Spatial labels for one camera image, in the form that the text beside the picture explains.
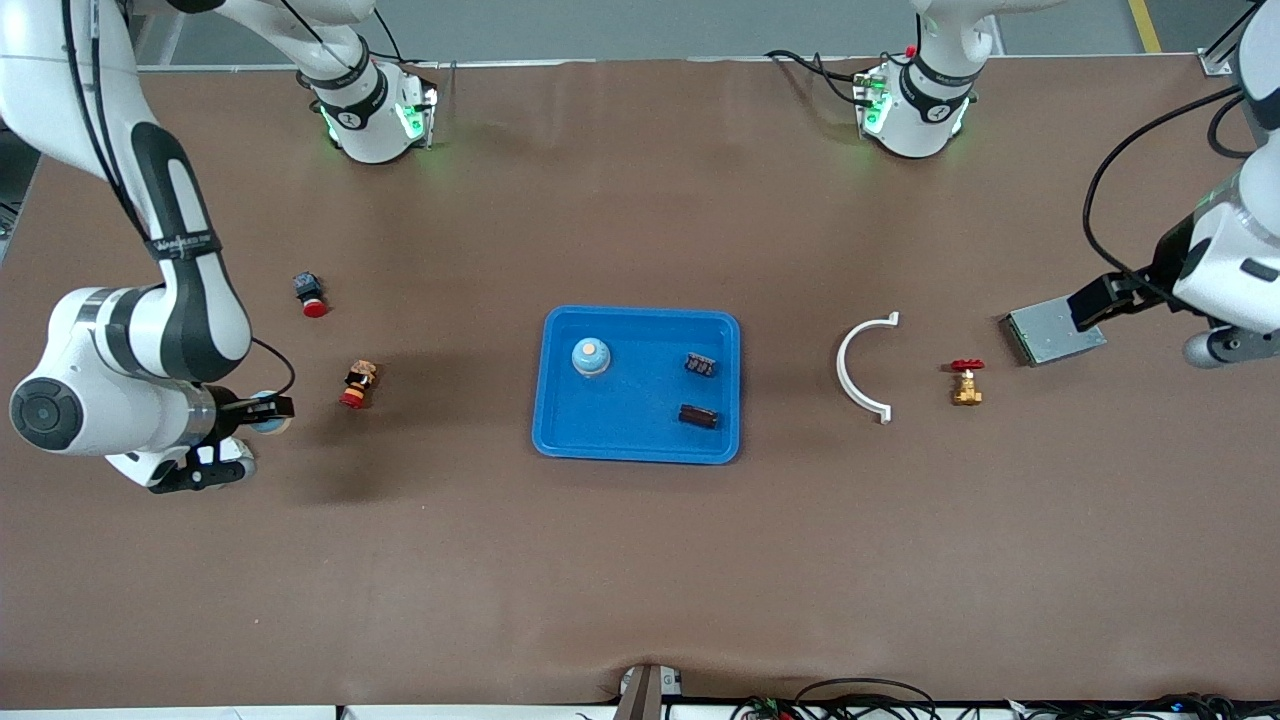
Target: electrical wire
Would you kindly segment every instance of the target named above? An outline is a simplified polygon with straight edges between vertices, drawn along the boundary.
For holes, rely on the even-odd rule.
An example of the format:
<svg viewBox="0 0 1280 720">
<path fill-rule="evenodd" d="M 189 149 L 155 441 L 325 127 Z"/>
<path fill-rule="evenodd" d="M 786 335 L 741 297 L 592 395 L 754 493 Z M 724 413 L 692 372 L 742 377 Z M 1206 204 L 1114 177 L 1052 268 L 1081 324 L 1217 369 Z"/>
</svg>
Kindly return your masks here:
<svg viewBox="0 0 1280 720">
<path fill-rule="evenodd" d="M 392 53 L 396 54 L 396 60 L 403 63 L 404 55 L 401 55 L 399 42 L 396 42 L 396 36 L 392 35 L 392 28 L 387 27 L 387 20 L 383 19 L 383 12 L 374 8 L 374 17 L 378 18 L 378 24 L 383 26 L 383 32 L 387 33 L 387 40 L 392 42 Z"/>
<path fill-rule="evenodd" d="M 1226 28 L 1226 31 L 1222 32 L 1222 35 L 1220 35 L 1216 41 L 1213 41 L 1213 45 L 1210 45 L 1208 50 L 1204 51 L 1204 56 L 1207 58 L 1207 56 L 1212 55 L 1213 51 L 1217 50 L 1217 46 L 1221 45 L 1224 40 L 1226 40 L 1228 37 L 1230 37 L 1231 33 L 1235 32 L 1235 28 L 1240 27 L 1242 24 L 1244 24 L 1245 20 L 1248 20 L 1249 18 L 1252 18 L 1253 13 L 1257 13 L 1258 8 L 1261 8 L 1261 6 L 1262 6 L 1262 3 L 1254 3 L 1249 8 L 1245 8 L 1244 13 L 1242 13 L 1240 17 L 1236 18 L 1236 20 L 1234 23 L 1231 23 L 1231 27 Z M 1226 50 L 1226 53 L 1222 53 L 1222 56 L 1225 58 L 1226 55 L 1230 55 L 1233 51 L 1235 51 L 1235 45 L 1231 45 Z"/>
<path fill-rule="evenodd" d="M 899 680 L 886 680 L 883 678 L 835 678 L 831 680 L 812 683 L 801 688 L 791 702 L 799 705 L 801 698 L 804 698 L 804 696 L 819 688 L 827 688 L 832 685 L 887 685 L 891 688 L 905 689 L 924 698 L 924 703 L 913 701 L 900 701 L 884 694 L 869 694 L 869 696 L 846 694 L 831 702 L 835 705 L 840 705 L 841 707 L 849 707 L 851 702 L 865 703 L 868 706 L 867 712 L 869 712 L 870 710 L 884 710 L 891 715 L 893 715 L 895 717 L 899 717 L 900 720 L 906 720 L 906 719 L 902 717 L 902 715 L 895 710 L 895 706 L 906 707 L 909 708 L 909 711 L 911 708 L 920 708 L 929 714 L 931 720 L 938 720 L 938 703 L 937 701 L 933 700 L 933 696 L 931 696 L 929 693 L 922 691 L 915 685 L 901 683 Z"/>
<path fill-rule="evenodd" d="M 900 68 L 905 68 L 905 67 L 908 67 L 908 65 L 911 64 L 910 60 L 899 60 L 897 58 L 895 58 L 893 55 L 890 55 L 888 53 L 881 53 L 881 60 L 883 60 L 886 63 L 893 63 L 895 65 L 897 65 Z"/>
<path fill-rule="evenodd" d="M 1222 145 L 1222 141 L 1219 140 L 1217 137 L 1217 131 L 1219 126 L 1222 124 L 1222 118 L 1225 118 L 1226 114 L 1231 111 L 1231 108 L 1235 108 L 1243 100 L 1244 100 L 1244 94 L 1242 92 L 1235 97 L 1231 97 L 1226 102 L 1222 102 L 1222 106 L 1219 108 L 1216 113 L 1213 113 L 1213 118 L 1210 119 L 1208 122 L 1208 131 L 1207 131 L 1208 146 L 1213 149 L 1213 152 L 1217 152 L 1219 155 L 1224 158 L 1230 158 L 1233 160 L 1243 160 L 1249 155 L 1253 155 L 1253 152 L 1245 150 L 1233 150 Z"/>
<path fill-rule="evenodd" d="M 106 179 L 108 186 L 110 186 L 116 202 L 119 202 L 138 234 L 142 236 L 143 240 L 147 240 L 147 233 L 142 229 L 142 223 L 137 218 L 133 204 L 128 199 L 128 193 L 124 187 L 116 182 L 110 167 L 108 165 L 106 156 L 102 154 L 102 145 L 99 142 L 97 131 L 93 128 L 93 120 L 90 119 L 88 100 L 84 97 L 84 85 L 79 72 L 79 54 L 76 49 L 76 31 L 72 24 L 72 0 L 63 0 L 63 42 L 67 49 L 67 67 L 70 70 L 72 87 L 74 88 L 76 100 L 79 106 L 81 120 L 84 123 L 84 133 L 88 136 L 93 155 L 97 158 L 99 167 L 102 169 L 102 176 Z M 97 92 L 99 97 L 101 97 L 101 87 L 96 87 L 95 92 Z"/>
<path fill-rule="evenodd" d="M 764 56 L 769 58 L 769 59 L 773 59 L 773 60 L 777 60 L 778 58 L 786 58 L 788 60 L 795 61 L 797 65 L 800 65 L 801 68 L 809 70 L 810 73 L 819 74 L 819 76 L 820 74 L 826 74 L 826 76 L 828 76 L 828 77 L 831 77 L 833 79 L 838 79 L 841 82 L 854 82 L 854 76 L 851 76 L 851 74 L 846 76 L 846 74 L 841 74 L 841 73 L 833 73 L 833 72 L 829 72 L 829 70 L 827 70 L 826 73 L 823 73 L 823 70 L 818 65 L 812 64 L 809 60 L 805 60 L 804 58 L 801 58 L 800 55 L 796 55 L 795 53 L 792 53 L 790 50 L 771 50 L 769 53 L 765 53 Z"/>
<path fill-rule="evenodd" d="M 374 58 L 381 58 L 383 60 L 396 60 L 397 65 L 416 65 L 419 63 L 434 61 L 434 60 L 424 60 L 422 58 L 397 58 L 390 53 L 374 53 L 372 50 L 370 50 L 369 54 L 372 55 Z"/>
<path fill-rule="evenodd" d="M 733 711 L 728 714 L 728 720 L 739 720 L 737 714 L 750 707 L 754 700 L 755 700 L 754 697 L 749 697 L 742 702 L 737 703 L 737 707 L 735 707 Z"/>
<path fill-rule="evenodd" d="M 283 352 L 280 352 L 279 350 L 276 350 L 276 348 L 271 347 L 270 345 L 262 342 L 261 340 L 259 340 L 256 337 L 251 338 L 251 340 L 253 341 L 253 345 L 261 347 L 262 350 L 270 352 L 271 355 L 275 355 L 280 360 L 280 363 L 284 364 L 284 368 L 289 370 L 289 382 L 284 383 L 284 387 L 282 387 L 280 389 L 273 392 L 266 398 L 279 397 L 279 396 L 289 392 L 289 388 L 293 387 L 294 380 L 298 379 L 298 372 L 296 369 L 293 369 L 293 363 L 289 363 L 289 359 L 285 357 Z"/>
<path fill-rule="evenodd" d="M 320 33 L 317 33 L 316 29 L 311 27 L 311 23 L 308 23 L 307 19 L 303 18 L 301 13 L 293 9 L 293 4 L 289 3 L 289 0 L 280 0 L 280 4 L 284 5 L 284 9 L 288 10 L 300 23 L 302 23 L 302 27 L 306 28 L 306 31 L 311 35 L 311 37 L 316 38 L 316 42 L 319 42 L 320 46 L 324 47 L 324 51 L 328 53 L 334 60 L 337 60 L 339 65 L 347 68 L 351 72 L 356 72 L 356 68 L 348 65 L 346 60 L 339 58 L 338 54 L 333 51 L 333 47 L 329 47 L 329 44 L 325 42 L 323 37 L 320 37 Z"/>
<path fill-rule="evenodd" d="M 1116 158 L 1119 158 L 1120 154 L 1124 152 L 1126 147 L 1129 147 L 1130 145 L 1133 145 L 1134 142 L 1137 142 L 1138 138 L 1140 138 L 1142 136 L 1147 135 L 1148 132 L 1156 129 L 1157 127 L 1167 123 L 1169 120 L 1172 120 L 1174 118 L 1178 118 L 1180 115 L 1185 115 L 1187 113 L 1190 113 L 1192 110 L 1203 108 L 1204 105 L 1208 105 L 1211 102 L 1216 102 L 1219 100 L 1222 100 L 1224 97 L 1229 97 L 1229 96 L 1234 95 L 1235 92 L 1238 92 L 1238 90 L 1235 87 L 1228 87 L 1225 90 L 1220 90 L 1217 92 L 1212 92 L 1210 95 L 1206 95 L 1204 97 L 1201 97 L 1199 100 L 1193 100 L 1193 101 L 1183 105 L 1181 108 L 1175 108 L 1175 109 L 1165 113 L 1164 115 L 1160 115 L 1155 120 L 1151 120 L 1149 123 L 1147 123 L 1147 124 L 1142 126 L 1140 128 L 1138 128 L 1138 129 L 1133 131 L 1132 133 L 1129 133 L 1128 137 L 1125 137 L 1124 140 L 1121 140 L 1120 143 L 1116 145 L 1115 149 L 1111 150 L 1111 152 L 1107 154 L 1106 159 L 1102 160 L 1102 164 L 1098 165 L 1098 169 L 1093 173 L 1093 179 L 1089 181 L 1089 188 L 1084 193 L 1084 209 L 1082 211 L 1082 225 L 1084 228 L 1084 240 L 1088 241 L 1089 247 L 1092 247 L 1093 251 L 1097 252 L 1100 258 L 1102 258 L 1103 260 L 1106 260 L 1107 264 L 1110 264 L 1112 268 L 1115 268 L 1116 270 L 1120 270 L 1121 273 L 1124 273 L 1124 275 L 1126 278 L 1129 278 L 1130 281 L 1138 283 L 1146 291 L 1151 292 L 1156 297 L 1160 297 L 1165 302 L 1169 302 L 1169 304 L 1172 304 L 1172 305 L 1179 305 L 1179 304 L 1185 305 L 1185 304 L 1181 302 L 1181 301 L 1179 301 L 1178 299 L 1175 299 L 1165 288 L 1158 287 L 1158 286 L 1153 284 L 1151 281 L 1148 281 L 1147 278 L 1143 278 L 1142 275 L 1137 274 L 1132 268 L 1129 268 L 1129 265 L 1125 265 L 1115 255 L 1112 255 L 1111 252 L 1108 252 L 1107 249 L 1102 247 L 1102 243 L 1098 242 L 1098 238 L 1093 234 L 1093 200 L 1094 200 L 1094 197 L 1098 193 L 1098 184 L 1102 182 L 1102 177 L 1106 174 L 1107 168 L 1110 168 L 1111 164 L 1115 163 Z"/>
<path fill-rule="evenodd" d="M 814 53 L 813 54 L 813 61 L 814 61 L 815 65 L 818 65 L 818 72 L 820 72 L 822 77 L 826 78 L 827 87 L 829 87 L 831 91 L 836 94 L 836 97 L 840 97 L 845 102 L 849 102 L 850 105 L 856 105 L 859 108 L 870 108 L 872 106 L 872 101 L 870 100 L 863 100 L 861 97 L 854 97 L 852 95 L 845 95 L 844 92 L 840 91 L 838 87 L 836 87 L 836 82 L 831 77 L 831 73 L 827 70 L 827 65 L 822 64 L 822 55 Z"/>
<path fill-rule="evenodd" d="M 93 19 L 92 29 L 90 32 L 90 77 L 93 83 L 93 104 L 97 110 L 97 128 L 102 133 L 102 147 L 106 151 L 106 159 L 110 163 L 109 181 L 118 190 L 118 196 L 122 199 L 124 205 L 124 211 L 129 217 L 133 229 L 138 232 L 143 241 L 150 240 L 148 233 L 142 227 L 142 220 L 138 219 L 137 210 L 133 208 L 133 202 L 125 202 L 128 200 L 128 190 L 124 184 L 124 173 L 120 172 L 120 164 L 115 159 L 115 145 L 111 142 L 111 127 L 106 122 L 106 100 L 102 94 L 102 44 L 101 44 L 101 24 L 100 24 L 100 3 L 99 0 L 92 0 L 93 5 Z"/>
<path fill-rule="evenodd" d="M 1070 703 L 1070 710 L 1051 702 L 1025 703 L 1032 712 L 1024 720 L 1050 717 L 1052 720 L 1152 720 L 1166 712 L 1183 712 L 1197 720 L 1245 720 L 1247 717 L 1272 717 L 1280 712 L 1280 702 L 1238 703 L 1219 694 L 1167 694 L 1133 705 L 1102 705 L 1096 702 Z"/>
</svg>

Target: green indicator light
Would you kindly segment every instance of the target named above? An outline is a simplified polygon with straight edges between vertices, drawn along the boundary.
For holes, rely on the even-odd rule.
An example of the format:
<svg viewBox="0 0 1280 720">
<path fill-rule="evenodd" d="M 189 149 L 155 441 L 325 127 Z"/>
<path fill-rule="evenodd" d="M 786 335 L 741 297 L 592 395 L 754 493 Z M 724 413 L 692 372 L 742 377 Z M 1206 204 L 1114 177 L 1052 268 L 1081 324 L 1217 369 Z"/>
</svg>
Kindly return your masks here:
<svg viewBox="0 0 1280 720">
<path fill-rule="evenodd" d="M 338 140 L 338 131 L 333 128 L 333 120 L 329 119 L 329 111 L 325 110 L 324 106 L 320 108 L 320 117 L 324 118 L 324 124 L 329 128 L 329 140 L 340 143 Z"/>
<path fill-rule="evenodd" d="M 401 111 L 401 123 L 404 126 L 404 135 L 411 140 L 417 140 L 422 136 L 422 113 L 413 109 L 412 105 L 396 105 L 396 109 Z"/>
<path fill-rule="evenodd" d="M 870 108 L 867 109 L 867 120 L 863 123 L 867 132 L 877 133 L 884 127 L 884 118 L 893 106 L 893 96 L 882 94 Z"/>
</svg>

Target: red button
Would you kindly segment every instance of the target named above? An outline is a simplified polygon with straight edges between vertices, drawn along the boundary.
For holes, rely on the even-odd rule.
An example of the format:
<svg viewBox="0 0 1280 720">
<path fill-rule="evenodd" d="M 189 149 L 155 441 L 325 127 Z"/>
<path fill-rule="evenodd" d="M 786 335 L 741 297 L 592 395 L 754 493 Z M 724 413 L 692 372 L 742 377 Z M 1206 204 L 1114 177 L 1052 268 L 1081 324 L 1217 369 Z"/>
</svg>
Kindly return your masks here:
<svg viewBox="0 0 1280 720">
<path fill-rule="evenodd" d="M 302 304 L 302 314 L 307 318 L 324 318 L 328 313 L 329 306 L 314 297 Z"/>
</svg>

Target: yellow floor line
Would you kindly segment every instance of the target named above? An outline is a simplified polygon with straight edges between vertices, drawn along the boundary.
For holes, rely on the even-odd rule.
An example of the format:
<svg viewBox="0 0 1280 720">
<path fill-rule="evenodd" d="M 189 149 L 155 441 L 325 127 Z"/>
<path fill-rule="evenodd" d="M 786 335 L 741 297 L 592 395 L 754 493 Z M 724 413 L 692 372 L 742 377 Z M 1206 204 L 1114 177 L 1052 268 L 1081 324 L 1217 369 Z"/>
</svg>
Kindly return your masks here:
<svg viewBox="0 0 1280 720">
<path fill-rule="evenodd" d="M 1142 38 L 1142 49 L 1147 53 L 1160 53 L 1160 38 L 1156 37 L 1156 26 L 1151 24 L 1151 12 L 1147 10 L 1147 0 L 1129 0 L 1129 12 L 1133 13 L 1133 23 L 1138 26 L 1138 37 Z"/>
</svg>

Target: brass valve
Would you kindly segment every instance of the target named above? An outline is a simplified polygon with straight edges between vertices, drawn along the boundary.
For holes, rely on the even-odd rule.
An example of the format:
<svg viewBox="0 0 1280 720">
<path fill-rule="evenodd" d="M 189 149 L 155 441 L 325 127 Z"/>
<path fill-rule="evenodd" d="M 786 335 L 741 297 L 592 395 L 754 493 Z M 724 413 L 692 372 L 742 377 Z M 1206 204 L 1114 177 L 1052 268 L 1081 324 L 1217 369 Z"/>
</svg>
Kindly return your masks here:
<svg viewBox="0 0 1280 720">
<path fill-rule="evenodd" d="M 987 365 L 982 360 L 955 360 L 951 363 L 951 369 L 960 373 L 960 387 L 957 387 L 955 395 L 951 396 L 951 402 L 954 405 L 982 404 L 982 392 L 978 389 L 973 372 L 980 370 L 986 366 Z"/>
</svg>

